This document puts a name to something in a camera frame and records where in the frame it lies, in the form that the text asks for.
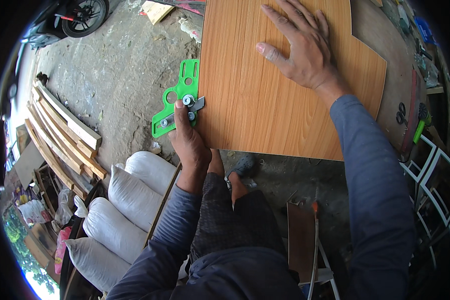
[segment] green power tool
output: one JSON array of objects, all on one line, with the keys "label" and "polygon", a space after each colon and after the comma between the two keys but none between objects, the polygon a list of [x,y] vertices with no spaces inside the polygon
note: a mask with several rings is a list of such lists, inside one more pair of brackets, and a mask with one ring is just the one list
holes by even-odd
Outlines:
[{"label": "green power tool", "polygon": [[174,87],[165,90],[162,96],[165,108],[151,119],[151,135],[157,138],[176,128],[174,120],[174,104],[169,103],[167,96],[171,92],[176,93],[177,99],[182,99],[188,106],[188,119],[190,124],[197,123],[197,111],[204,107],[205,97],[198,98],[198,75],[200,61],[198,59],[186,59],[180,64],[178,83]]}]

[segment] green foliage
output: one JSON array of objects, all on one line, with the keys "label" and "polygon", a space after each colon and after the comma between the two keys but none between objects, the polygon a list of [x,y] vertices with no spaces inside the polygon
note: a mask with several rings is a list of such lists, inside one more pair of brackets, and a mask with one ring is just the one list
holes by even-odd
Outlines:
[{"label": "green foliage", "polygon": [[48,292],[53,294],[55,282],[48,276],[46,271],[40,267],[35,257],[30,253],[30,250],[25,246],[24,238],[27,236],[28,232],[25,226],[20,222],[19,216],[17,216],[13,207],[10,207],[7,210],[6,217],[3,218],[3,227],[10,240],[13,254],[23,273],[32,272],[33,279],[40,285],[45,284]]}]

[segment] metal bolt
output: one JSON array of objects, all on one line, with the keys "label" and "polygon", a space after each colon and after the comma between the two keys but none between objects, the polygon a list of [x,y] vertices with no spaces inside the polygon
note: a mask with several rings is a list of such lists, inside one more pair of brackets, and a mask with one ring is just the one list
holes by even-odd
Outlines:
[{"label": "metal bolt", "polygon": [[185,96],[183,96],[182,102],[183,102],[183,105],[191,105],[192,102],[195,102],[195,99],[193,98],[193,95],[188,93]]}]

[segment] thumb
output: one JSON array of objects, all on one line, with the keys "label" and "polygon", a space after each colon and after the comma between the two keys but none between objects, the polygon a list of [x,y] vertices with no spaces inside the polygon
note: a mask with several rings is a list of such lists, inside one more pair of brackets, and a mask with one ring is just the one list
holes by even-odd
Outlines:
[{"label": "thumb", "polygon": [[286,59],[280,51],[277,50],[274,46],[267,43],[257,43],[255,45],[255,49],[268,61],[273,63],[277,68],[284,73],[289,67],[288,59]]},{"label": "thumb", "polygon": [[182,100],[175,101],[174,113],[177,133],[183,135],[185,138],[191,138],[192,126],[189,121],[189,110],[186,105],[183,105]]}]

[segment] lumber stack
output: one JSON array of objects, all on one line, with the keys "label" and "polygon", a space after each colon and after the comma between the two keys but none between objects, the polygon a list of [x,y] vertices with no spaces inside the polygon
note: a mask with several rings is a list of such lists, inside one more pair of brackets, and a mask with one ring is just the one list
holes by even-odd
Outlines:
[{"label": "lumber stack", "polygon": [[107,175],[94,159],[102,137],[75,117],[40,81],[33,82],[27,108],[25,126],[33,143],[64,185],[85,199],[87,193],[76,180],[77,174],[101,179]]}]

